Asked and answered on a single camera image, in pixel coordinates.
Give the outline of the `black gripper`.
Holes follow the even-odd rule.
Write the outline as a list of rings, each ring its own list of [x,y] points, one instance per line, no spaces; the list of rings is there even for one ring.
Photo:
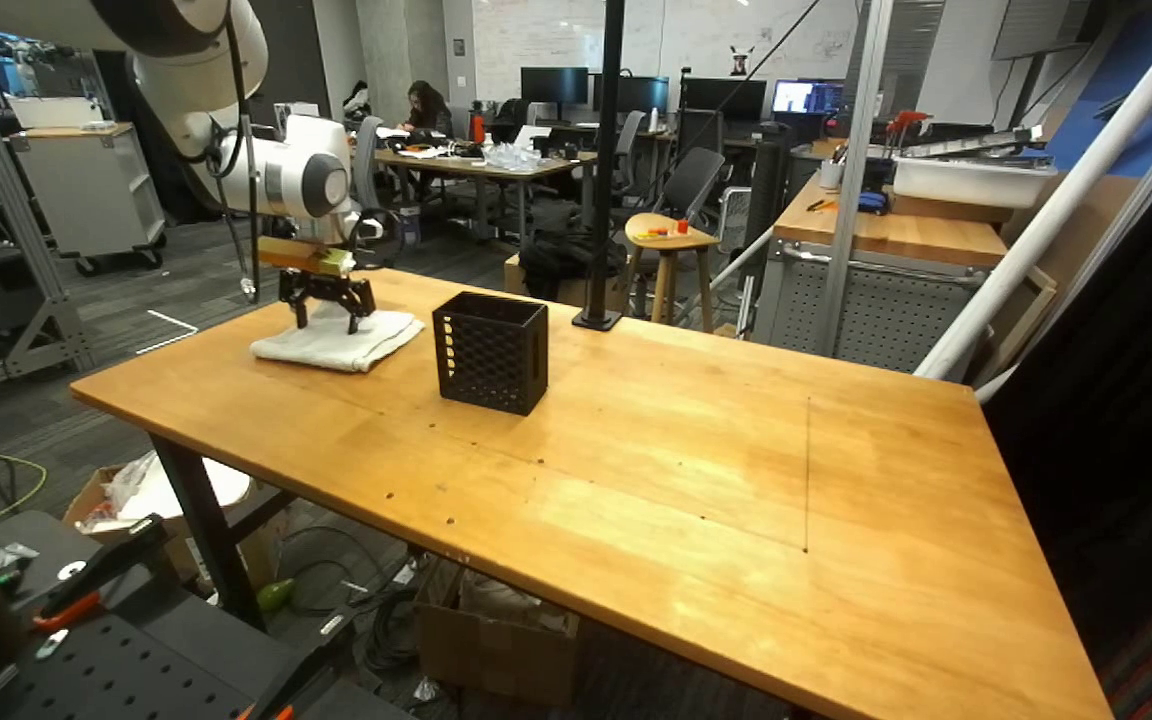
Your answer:
[[[280,270],[280,298],[290,303],[298,328],[308,328],[308,303],[333,298],[349,312],[349,337],[362,332],[362,320],[376,309],[373,284],[354,274],[308,274]]]

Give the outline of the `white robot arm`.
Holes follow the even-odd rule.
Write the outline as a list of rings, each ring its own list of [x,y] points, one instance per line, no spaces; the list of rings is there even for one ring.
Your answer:
[[[286,221],[354,221],[337,149],[257,140],[245,104],[269,78],[251,0],[0,0],[0,31],[73,50],[125,50],[170,149],[226,209]]]

